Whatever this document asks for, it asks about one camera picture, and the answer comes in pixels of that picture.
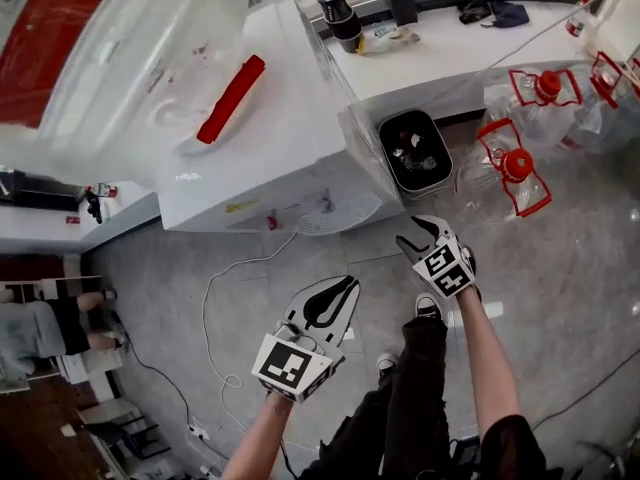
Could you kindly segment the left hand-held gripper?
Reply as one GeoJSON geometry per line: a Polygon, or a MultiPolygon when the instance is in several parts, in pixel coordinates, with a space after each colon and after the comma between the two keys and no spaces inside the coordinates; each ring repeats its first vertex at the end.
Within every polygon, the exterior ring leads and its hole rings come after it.
{"type": "Polygon", "coordinates": [[[350,275],[301,289],[285,311],[287,319],[265,335],[251,374],[270,392],[306,401],[345,360],[340,344],[359,295],[360,284],[350,275]]]}

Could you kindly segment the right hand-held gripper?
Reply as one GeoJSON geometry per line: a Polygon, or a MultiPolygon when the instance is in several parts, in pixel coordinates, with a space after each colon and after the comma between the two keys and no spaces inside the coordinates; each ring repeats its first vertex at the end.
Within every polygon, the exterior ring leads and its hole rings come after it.
{"type": "Polygon", "coordinates": [[[436,247],[411,243],[404,236],[395,237],[396,244],[413,265],[413,270],[443,299],[456,296],[475,284],[471,253],[458,241],[448,222],[433,215],[413,215],[411,220],[427,231],[436,247]]]}

